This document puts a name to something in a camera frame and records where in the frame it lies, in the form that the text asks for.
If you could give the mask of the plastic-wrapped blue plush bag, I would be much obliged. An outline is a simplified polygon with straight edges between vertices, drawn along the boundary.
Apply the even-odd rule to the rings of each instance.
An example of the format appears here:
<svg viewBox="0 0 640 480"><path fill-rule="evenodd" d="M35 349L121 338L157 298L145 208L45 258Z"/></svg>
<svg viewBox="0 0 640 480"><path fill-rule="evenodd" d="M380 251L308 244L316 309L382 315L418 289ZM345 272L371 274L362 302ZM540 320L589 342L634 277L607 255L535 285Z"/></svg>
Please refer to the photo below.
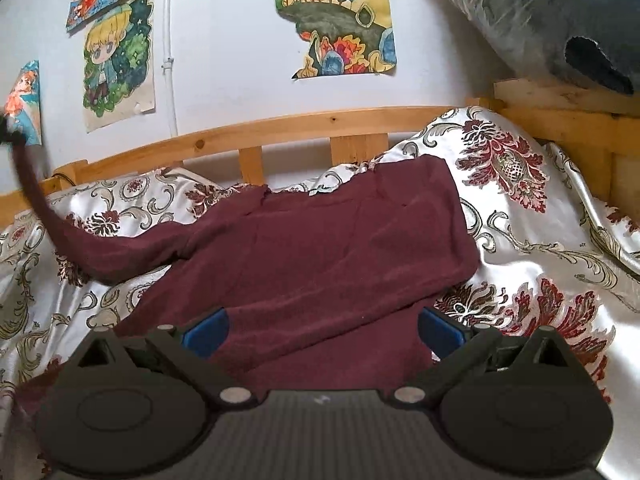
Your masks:
<svg viewBox="0 0 640 480"><path fill-rule="evenodd" d="M449 0L518 76L639 91L639 0Z"/></svg>

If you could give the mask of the maroon knit sweater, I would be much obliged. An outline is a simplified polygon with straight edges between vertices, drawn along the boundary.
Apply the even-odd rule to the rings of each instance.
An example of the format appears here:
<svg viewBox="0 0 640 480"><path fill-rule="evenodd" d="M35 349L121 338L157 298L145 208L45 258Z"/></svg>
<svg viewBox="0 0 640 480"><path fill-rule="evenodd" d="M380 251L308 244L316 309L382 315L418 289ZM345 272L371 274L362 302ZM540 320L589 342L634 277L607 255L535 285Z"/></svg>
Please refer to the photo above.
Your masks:
<svg viewBox="0 0 640 480"><path fill-rule="evenodd" d="M1 140L54 246L89 278L164 269L117 335L219 309L229 331L212 360L256 392L403 385L432 360L421 310L480 264L456 182L432 155L382 162L329 194L248 186L193 223L102 237L50 208L21 133Z"/></svg>

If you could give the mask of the floral satin bedspread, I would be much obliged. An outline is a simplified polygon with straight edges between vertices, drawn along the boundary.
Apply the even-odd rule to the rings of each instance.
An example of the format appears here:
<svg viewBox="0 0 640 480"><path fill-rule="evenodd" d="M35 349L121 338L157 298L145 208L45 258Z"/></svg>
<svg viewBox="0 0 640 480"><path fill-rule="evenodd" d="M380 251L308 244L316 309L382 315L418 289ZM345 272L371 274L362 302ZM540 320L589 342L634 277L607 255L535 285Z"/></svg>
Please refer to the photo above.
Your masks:
<svg viewBox="0 0 640 480"><path fill-rule="evenodd" d="M482 263L437 307L510 335L542 324L570 343L614 415L600 469L639 474L639 225L589 191L585 166L479 107L455 108L370 161L443 159ZM93 327L111 327L164 275L103 285L60 256L34 214L1 234L1 474L49 473L15 407L18 387L55 370Z"/></svg>

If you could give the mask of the small anime poster left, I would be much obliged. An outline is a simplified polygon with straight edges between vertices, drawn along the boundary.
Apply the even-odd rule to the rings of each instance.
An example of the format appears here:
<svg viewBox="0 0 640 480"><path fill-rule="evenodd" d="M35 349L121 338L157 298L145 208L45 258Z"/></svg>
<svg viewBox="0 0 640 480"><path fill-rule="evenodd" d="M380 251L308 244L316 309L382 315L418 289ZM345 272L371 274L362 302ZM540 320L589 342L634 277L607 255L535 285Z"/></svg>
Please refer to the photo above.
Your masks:
<svg viewBox="0 0 640 480"><path fill-rule="evenodd" d="M40 75L39 62L28 62L6 98L4 111L10 125L24 134L27 145L41 145Z"/></svg>

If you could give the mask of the blond anime boy poster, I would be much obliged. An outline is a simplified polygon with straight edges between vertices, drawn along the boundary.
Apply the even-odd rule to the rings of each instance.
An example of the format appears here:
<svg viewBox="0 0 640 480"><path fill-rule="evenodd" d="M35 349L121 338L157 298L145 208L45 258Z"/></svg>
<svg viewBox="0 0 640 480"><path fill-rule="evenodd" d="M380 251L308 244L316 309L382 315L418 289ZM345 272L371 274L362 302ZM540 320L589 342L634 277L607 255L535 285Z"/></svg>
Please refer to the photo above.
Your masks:
<svg viewBox="0 0 640 480"><path fill-rule="evenodd" d="M82 97L88 132L155 110L153 9L153 0L130 0L89 28Z"/></svg>

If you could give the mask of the wooden bed frame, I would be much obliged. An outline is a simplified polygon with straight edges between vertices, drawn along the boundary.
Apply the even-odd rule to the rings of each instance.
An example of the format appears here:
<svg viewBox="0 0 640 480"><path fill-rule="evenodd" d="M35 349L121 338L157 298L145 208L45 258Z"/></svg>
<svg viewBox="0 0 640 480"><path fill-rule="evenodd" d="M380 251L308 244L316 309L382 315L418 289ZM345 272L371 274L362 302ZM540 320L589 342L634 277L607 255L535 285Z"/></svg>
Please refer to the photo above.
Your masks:
<svg viewBox="0 0 640 480"><path fill-rule="evenodd" d="M508 118L538 140L561 145L600 200L638 217L638 96L510 79L496 82L492 96L474 103ZM240 156L243 180L262 184L266 145L326 139L334 164L363 162L387 148L390 134L418 131L442 113L442 106L386 106L241 122L152 143L98 162L71 162L42 181L41 187L43 193L51 194L231 151Z"/></svg>

